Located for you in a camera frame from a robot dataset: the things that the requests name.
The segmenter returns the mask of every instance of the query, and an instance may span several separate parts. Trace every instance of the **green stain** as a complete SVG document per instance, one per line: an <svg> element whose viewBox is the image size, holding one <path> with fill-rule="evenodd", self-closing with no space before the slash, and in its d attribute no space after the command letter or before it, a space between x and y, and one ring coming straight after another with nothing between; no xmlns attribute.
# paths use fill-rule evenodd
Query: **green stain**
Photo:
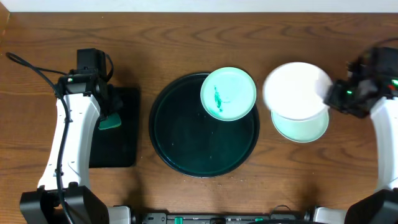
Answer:
<svg viewBox="0 0 398 224"><path fill-rule="evenodd" d="M216 101L217 108L220 110L220 112L223 112L223 109L221 107L222 100L220 98L220 93L218 93L216 86L214 86L214 90L216 91L216 93L214 94L214 100Z"/></svg>

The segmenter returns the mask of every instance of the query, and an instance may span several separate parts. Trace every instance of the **light green plate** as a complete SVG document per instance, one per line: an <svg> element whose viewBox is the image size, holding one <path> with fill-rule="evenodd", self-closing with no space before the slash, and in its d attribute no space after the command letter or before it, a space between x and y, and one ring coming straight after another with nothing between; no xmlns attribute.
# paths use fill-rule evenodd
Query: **light green plate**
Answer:
<svg viewBox="0 0 398 224"><path fill-rule="evenodd" d="M254 106L256 85L243 70L220 68L203 82L200 99L212 117L222 121L234 121L248 114Z"/></svg>
<svg viewBox="0 0 398 224"><path fill-rule="evenodd" d="M320 138L329 125L329 112L325 110L308 121L294 121L271 111L274 126L285 138L295 142L312 142Z"/></svg>

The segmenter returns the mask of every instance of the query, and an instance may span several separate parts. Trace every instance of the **wooden surface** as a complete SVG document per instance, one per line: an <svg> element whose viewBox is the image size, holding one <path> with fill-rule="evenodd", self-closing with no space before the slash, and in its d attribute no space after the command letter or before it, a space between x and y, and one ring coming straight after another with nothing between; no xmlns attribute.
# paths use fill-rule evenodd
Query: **wooden surface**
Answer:
<svg viewBox="0 0 398 224"><path fill-rule="evenodd" d="M0 43L4 35L6 34L5 29L8 23L9 15L9 11L0 2Z"/></svg>
<svg viewBox="0 0 398 224"><path fill-rule="evenodd" d="M398 36L397 14L25 14L11 15L0 56L0 222L24 223L22 192L35 190L55 129L55 98L34 72L10 62L69 71L76 49L96 47L115 64L111 83L142 91L137 165L92 169L92 191L108 206L139 211L263 213L285 204L347 209L373 193L376 140L370 119L331 112L319 140L282 137L262 102L267 74L293 61L318 65L332 79L376 40ZM188 73L235 66L257 83L261 130L249 159L221 177L197 179L155 153L148 117L159 92ZM56 75L49 74L53 81Z"/></svg>

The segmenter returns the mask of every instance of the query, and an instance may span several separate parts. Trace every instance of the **white wall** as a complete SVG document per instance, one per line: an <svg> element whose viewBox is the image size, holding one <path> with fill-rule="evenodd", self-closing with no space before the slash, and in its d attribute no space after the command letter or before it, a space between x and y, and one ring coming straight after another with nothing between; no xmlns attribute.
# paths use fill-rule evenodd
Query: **white wall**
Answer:
<svg viewBox="0 0 398 224"><path fill-rule="evenodd" d="M10 12L398 12L398 0L0 0Z"/></svg>

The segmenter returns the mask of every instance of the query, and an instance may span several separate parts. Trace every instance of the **round tray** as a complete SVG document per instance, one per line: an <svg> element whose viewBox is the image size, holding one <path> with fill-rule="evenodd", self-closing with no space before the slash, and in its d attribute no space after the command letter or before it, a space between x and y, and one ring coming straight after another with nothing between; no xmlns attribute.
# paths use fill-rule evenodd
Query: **round tray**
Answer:
<svg viewBox="0 0 398 224"><path fill-rule="evenodd" d="M210 116L200 101L209 73L175 80L157 97L149 116L152 145L171 168L193 177L215 177L239 167L259 136L256 106L236 121Z"/></svg>

